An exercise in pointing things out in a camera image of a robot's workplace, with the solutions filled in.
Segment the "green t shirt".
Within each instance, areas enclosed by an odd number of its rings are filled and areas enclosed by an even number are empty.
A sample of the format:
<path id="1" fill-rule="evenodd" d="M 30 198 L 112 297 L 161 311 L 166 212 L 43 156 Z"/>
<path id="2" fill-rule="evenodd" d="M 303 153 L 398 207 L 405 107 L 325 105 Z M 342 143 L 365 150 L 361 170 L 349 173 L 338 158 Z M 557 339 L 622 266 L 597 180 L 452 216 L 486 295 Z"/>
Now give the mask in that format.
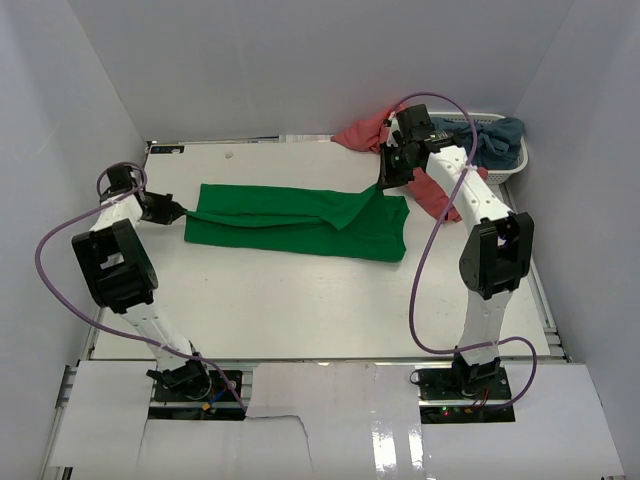
<path id="1" fill-rule="evenodd" d="M 360 193 L 203 184 L 186 214 L 192 244 L 345 257 L 403 259 L 409 216 L 402 196 L 370 186 Z"/>

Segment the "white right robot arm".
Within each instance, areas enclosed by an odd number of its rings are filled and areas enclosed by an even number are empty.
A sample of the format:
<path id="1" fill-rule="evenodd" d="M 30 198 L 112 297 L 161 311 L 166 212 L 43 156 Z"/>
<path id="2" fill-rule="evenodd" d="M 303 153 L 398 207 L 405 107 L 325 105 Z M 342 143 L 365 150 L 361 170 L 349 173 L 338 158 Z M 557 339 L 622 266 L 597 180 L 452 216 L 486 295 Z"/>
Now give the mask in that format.
<path id="1" fill-rule="evenodd" d="M 459 259 L 468 289 L 462 336 L 454 355 L 453 390 L 472 399 L 499 369 L 498 342 L 506 307 L 530 269 L 534 222 L 499 200 L 470 164 L 462 143 L 439 130 L 424 105 L 392 112 L 380 144 L 380 189 L 395 188 L 422 170 L 452 201 L 469 237 Z"/>

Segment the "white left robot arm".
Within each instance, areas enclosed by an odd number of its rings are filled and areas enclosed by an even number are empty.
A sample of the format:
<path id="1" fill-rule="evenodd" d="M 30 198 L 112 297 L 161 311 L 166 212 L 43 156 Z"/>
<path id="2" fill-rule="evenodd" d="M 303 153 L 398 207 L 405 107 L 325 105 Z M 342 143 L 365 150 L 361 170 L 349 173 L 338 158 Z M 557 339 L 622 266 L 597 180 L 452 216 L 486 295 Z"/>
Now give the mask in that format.
<path id="1" fill-rule="evenodd" d="M 154 304 L 158 278 L 136 228 L 141 222 L 170 225 L 186 215 L 171 194 L 151 193 L 131 163 L 107 168 L 107 189 L 99 194 L 94 225 L 72 238 L 71 245 L 95 303 L 126 320 L 152 342 L 158 369 L 182 367 L 195 349 Z"/>

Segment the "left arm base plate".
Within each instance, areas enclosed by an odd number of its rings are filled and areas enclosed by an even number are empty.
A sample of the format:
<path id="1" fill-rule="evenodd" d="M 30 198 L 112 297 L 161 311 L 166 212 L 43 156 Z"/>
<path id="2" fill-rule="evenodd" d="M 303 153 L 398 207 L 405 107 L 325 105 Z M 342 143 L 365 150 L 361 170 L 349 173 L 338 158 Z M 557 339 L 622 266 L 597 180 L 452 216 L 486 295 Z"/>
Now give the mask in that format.
<path id="1" fill-rule="evenodd" d="M 171 377 L 169 371 L 161 373 L 149 369 L 146 376 L 153 380 L 151 402 L 148 410 L 150 420 L 201 420 L 201 421 L 242 421 L 243 408 L 235 396 L 242 397 L 244 373 L 241 370 L 224 370 L 229 380 L 207 367 L 178 369 L 182 378 Z"/>

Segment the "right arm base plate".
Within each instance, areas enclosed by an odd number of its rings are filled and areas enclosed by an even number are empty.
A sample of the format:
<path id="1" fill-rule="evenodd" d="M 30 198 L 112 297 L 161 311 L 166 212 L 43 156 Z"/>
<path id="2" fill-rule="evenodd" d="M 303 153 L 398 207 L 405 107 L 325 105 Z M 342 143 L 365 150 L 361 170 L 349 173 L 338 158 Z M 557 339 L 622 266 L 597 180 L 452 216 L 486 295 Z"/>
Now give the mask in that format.
<path id="1" fill-rule="evenodd" d="M 512 393 L 504 367 L 490 379 L 464 386 L 454 378 L 453 369 L 420 368 L 409 375 L 419 389 L 420 418 L 423 425 L 464 425 L 514 423 L 514 408 L 499 405 L 511 400 Z"/>

